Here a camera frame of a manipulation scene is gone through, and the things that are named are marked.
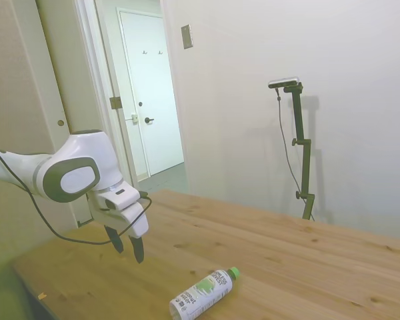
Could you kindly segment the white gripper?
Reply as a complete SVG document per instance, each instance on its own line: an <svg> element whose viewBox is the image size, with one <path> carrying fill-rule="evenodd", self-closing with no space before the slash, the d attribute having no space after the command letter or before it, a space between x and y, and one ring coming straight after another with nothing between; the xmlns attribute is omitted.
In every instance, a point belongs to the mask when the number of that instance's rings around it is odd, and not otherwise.
<svg viewBox="0 0 400 320"><path fill-rule="evenodd" d="M93 219L104 225L110 242L118 253L124 250L123 242L118 232L127 232L133 247L133 254L138 263L144 260L144 246L142 236L149 230L148 220L144 213L144 206L140 200L134 203L124 203L121 209L117 204L112 208L111 200L103 193L88 192L88 204Z"/></svg>

